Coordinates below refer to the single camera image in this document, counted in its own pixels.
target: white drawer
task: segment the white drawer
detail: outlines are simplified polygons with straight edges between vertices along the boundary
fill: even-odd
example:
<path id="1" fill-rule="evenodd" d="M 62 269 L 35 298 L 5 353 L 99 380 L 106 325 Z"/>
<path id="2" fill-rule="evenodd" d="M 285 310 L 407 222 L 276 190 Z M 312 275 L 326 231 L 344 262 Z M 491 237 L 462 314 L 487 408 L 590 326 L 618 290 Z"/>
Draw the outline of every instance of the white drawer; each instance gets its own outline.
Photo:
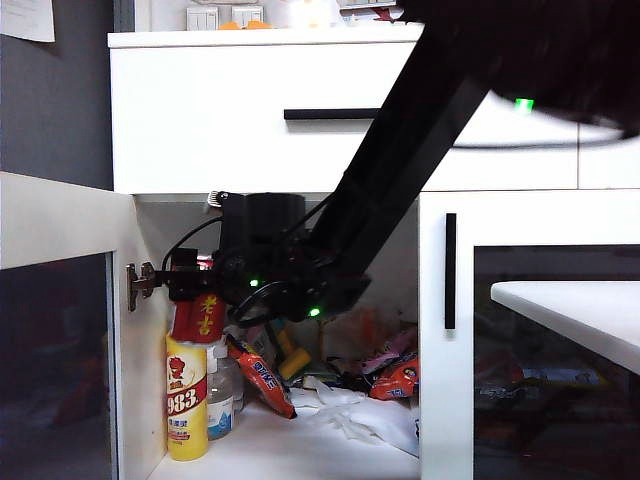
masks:
<path id="1" fill-rule="evenodd" d="M 331 191 L 370 122 L 284 109 L 379 107 L 413 45 L 112 50 L 115 189 Z"/>

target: white countertop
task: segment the white countertop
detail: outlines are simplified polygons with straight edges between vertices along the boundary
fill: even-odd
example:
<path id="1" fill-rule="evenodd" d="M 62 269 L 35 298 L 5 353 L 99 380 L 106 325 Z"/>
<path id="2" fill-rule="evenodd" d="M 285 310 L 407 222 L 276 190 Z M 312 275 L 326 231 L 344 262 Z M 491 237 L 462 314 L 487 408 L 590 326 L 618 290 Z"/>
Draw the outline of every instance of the white countertop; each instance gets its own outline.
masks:
<path id="1" fill-rule="evenodd" d="M 412 480 L 420 460 L 387 444 L 349 440 L 332 426 L 309 425 L 314 409 L 300 408 L 287 420 L 257 400 L 249 403 L 226 437 L 191 462 L 167 455 L 148 480 L 208 478 L 291 480 Z"/>
<path id="2" fill-rule="evenodd" d="M 210 32 L 110 33 L 110 48 L 209 47 L 234 45 L 318 45 L 334 43 L 415 42 L 419 24 L 269 30 L 216 30 Z"/>
<path id="3" fill-rule="evenodd" d="M 640 282 L 502 282 L 491 298 L 640 375 Z"/>

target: green led light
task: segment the green led light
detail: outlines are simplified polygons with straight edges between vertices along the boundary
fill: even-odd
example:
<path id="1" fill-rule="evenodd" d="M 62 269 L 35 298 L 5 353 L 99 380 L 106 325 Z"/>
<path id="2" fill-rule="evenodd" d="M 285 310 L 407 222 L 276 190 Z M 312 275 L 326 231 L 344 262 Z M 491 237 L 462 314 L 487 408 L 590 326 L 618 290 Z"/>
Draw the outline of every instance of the green led light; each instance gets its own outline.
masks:
<path id="1" fill-rule="evenodd" d="M 533 111 L 535 100 L 530 98 L 516 98 L 515 108 L 518 113 L 529 114 Z"/>

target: light switch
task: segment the light switch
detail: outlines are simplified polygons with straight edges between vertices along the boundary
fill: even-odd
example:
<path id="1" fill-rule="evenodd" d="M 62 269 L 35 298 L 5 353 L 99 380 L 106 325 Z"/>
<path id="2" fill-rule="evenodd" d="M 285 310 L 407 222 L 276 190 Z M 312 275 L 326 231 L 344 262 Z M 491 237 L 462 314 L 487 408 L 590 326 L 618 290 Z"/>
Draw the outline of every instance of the light switch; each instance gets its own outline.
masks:
<path id="1" fill-rule="evenodd" d="M 217 30 L 218 7 L 187 8 L 187 30 Z"/>
<path id="2" fill-rule="evenodd" d="M 231 7 L 231 20 L 240 28 L 246 28 L 250 20 L 264 22 L 264 8 L 262 5 L 241 5 Z"/>

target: drawer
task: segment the drawer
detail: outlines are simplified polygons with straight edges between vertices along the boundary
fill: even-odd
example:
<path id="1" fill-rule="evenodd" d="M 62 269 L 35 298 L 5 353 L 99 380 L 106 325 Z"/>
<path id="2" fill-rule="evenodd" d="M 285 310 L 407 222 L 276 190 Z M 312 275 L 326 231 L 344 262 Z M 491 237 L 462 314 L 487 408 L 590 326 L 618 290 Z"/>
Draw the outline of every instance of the drawer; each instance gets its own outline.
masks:
<path id="1" fill-rule="evenodd" d="M 379 107 L 413 45 L 113 49 L 115 189 L 332 191 L 370 121 L 285 121 L 283 110 Z M 577 142 L 577 127 L 495 95 L 459 139 L 548 141 Z M 571 189 L 577 175 L 577 148 L 452 150 L 425 190 Z"/>
<path id="2" fill-rule="evenodd" d="M 370 122 L 284 109 L 379 107 L 413 45 L 112 50 L 115 189 L 331 191 Z"/>

